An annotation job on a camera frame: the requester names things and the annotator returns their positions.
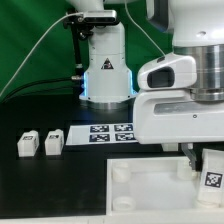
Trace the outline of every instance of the white robot link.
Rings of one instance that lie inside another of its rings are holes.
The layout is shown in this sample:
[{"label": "white robot link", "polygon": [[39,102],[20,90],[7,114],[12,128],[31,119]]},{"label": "white robot link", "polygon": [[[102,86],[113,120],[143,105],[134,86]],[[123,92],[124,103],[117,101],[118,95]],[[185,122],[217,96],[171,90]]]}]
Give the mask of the white robot link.
[{"label": "white robot link", "polygon": [[173,52],[139,71],[134,133],[142,144],[223,141],[223,0],[147,0]]},{"label": "white robot link", "polygon": [[106,3],[123,0],[68,0],[88,31],[81,35],[89,41],[89,68],[84,73],[84,91],[81,104],[96,109],[119,109],[136,96],[132,72],[125,59],[125,30],[114,10],[104,10]]}]

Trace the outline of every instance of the green backdrop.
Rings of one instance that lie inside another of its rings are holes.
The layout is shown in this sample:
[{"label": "green backdrop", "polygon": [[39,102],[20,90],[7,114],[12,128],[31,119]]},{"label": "green backdrop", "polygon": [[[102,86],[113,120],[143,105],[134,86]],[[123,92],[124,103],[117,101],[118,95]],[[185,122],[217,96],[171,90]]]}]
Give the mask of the green backdrop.
[{"label": "green backdrop", "polygon": [[[154,29],[146,20],[145,0],[129,4],[134,20],[168,53],[171,36]],[[1,0],[0,3],[0,90],[15,73],[25,56],[42,34],[71,6],[65,0]],[[134,83],[139,68],[161,56],[159,51],[128,19],[124,5],[107,5],[118,12],[126,29],[127,65],[133,71]],[[81,42],[82,60],[88,67],[88,42]],[[62,24],[55,27],[36,49],[7,93],[23,84],[74,74],[74,56],[70,30]]]}]

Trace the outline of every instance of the black square marker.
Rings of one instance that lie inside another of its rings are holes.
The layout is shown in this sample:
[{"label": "black square marker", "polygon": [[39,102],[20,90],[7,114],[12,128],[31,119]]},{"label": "black square marker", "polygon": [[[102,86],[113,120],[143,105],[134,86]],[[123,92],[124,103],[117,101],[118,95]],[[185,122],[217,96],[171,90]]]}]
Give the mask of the black square marker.
[{"label": "black square marker", "polygon": [[136,140],[133,133],[119,133],[115,134],[116,141],[125,142],[125,141],[134,141]]},{"label": "black square marker", "polygon": [[115,131],[133,131],[132,124],[116,124],[114,125]]},{"label": "black square marker", "polygon": [[91,125],[91,133],[109,132],[109,125]]},{"label": "black square marker", "polygon": [[96,134],[89,136],[89,142],[109,142],[110,135],[109,134]]}]

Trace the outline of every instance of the black cable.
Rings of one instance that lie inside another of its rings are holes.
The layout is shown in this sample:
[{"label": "black cable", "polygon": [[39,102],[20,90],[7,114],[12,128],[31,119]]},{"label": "black cable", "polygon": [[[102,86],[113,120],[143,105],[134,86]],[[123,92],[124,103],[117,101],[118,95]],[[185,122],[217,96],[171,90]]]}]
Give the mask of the black cable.
[{"label": "black cable", "polygon": [[20,95],[11,96],[10,98],[4,99],[4,101],[2,103],[7,103],[9,100],[11,100],[13,98],[16,98],[16,97],[22,97],[22,96],[27,96],[27,95],[36,94],[36,93],[51,92],[51,91],[62,90],[62,89],[70,89],[70,88],[74,88],[74,86],[62,86],[62,87],[57,87],[57,88],[50,88],[50,89],[42,89],[42,90],[32,91],[32,92],[29,92],[29,93],[23,93],[23,94],[20,94]]},{"label": "black cable", "polygon": [[27,84],[25,84],[23,86],[20,86],[20,87],[16,88],[15,90],[11,91],[10,93],[8,93],[6,95],[6,97],[4,97],[2,102],[7,101],[8,98],[11,98],[16,93],[20,92],[21,90],[27,89],[29,87],[36,86],[36,85],[41,85],[41,84],[55,83],[55,82],[65,82],[65,81],[71,81],[71,77],[69,77],[69,78],[58,78],[58,79],[49,79],[49,80],[39,80],[39,81],[27,83]]}]

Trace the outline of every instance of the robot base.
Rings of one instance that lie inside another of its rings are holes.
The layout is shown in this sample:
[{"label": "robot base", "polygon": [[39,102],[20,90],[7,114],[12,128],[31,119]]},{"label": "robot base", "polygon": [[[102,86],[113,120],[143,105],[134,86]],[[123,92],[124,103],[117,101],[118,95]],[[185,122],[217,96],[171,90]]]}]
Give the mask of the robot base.
[{"label": "robot base", "polygon": [[80,99],[80,104],[85,107],[89,107],[97,110],[119,110],[127,108],[129,105],[133,105],[135,96],[132,98],[121,101],[121,102],[110,102],[110,103],[96,103],[90,100]]}]

